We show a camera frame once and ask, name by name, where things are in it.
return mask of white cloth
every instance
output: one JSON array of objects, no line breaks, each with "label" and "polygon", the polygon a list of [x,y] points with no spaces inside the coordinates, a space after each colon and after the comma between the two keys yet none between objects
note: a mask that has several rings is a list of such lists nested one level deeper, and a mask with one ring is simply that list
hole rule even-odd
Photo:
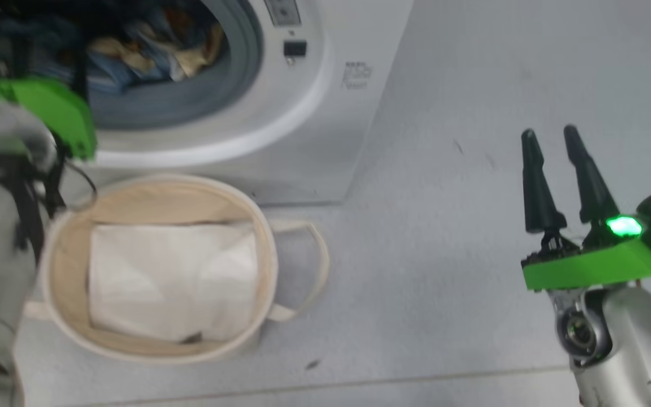
[{"label": "white cloth", "polygon": [[253,225],[99,225],[94,327],[172,342],[228,340],[250,324],[258,285]]}]

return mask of laundry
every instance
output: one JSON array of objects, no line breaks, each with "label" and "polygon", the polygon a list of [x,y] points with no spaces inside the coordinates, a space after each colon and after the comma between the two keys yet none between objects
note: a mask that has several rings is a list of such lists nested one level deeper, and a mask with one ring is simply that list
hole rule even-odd
[{"label": "laundry", "polygon": [[[147,5],[149,10],[127,13],[117,3],[103,5],[123,23],[98,31],[122,32],[124,38],[101,36],[87,44],[90,90],[123,93],[142,83],[193,77],[214,64],[225,41],[222,26],[195,0],[166,0],[156,5],[141,2],[138,6]],[[74,77],[72,55],[82,34],[72,21],[57,15],[28,21],[8,19],[1,31],[31,38],[39,48],[32,58],[33,74],[66,82]]]}]

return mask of washing machine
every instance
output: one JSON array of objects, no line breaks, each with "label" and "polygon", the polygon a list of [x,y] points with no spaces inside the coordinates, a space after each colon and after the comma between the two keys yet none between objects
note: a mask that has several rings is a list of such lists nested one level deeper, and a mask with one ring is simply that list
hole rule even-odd
[{"label": "washing machine", "polygon": [[[202,0],[228,50],[178,83],[90,92],[98,185],[204,175],[260,204],[340,201],[413,0]],[[65,196],[82,190],[67,173]]]}]

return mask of floor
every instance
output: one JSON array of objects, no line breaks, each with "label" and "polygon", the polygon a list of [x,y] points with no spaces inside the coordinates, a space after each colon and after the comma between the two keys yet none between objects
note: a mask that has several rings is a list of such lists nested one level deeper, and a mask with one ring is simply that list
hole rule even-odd
[{"label": "floor", "polygon": [[[651,194],[651,2],[416,0],[349,198],[267,211],[323,229],[333,270],[317,304],[267,324],[255,353],[177,367],[105,359],[27,320],[29,405],[578,405],[546,294],[519,267],[538,247],[526,127],[566,234],[584,235],[567,123],[624,211]],[[278,243],[278,301],[297,304],[315,248]]]}]

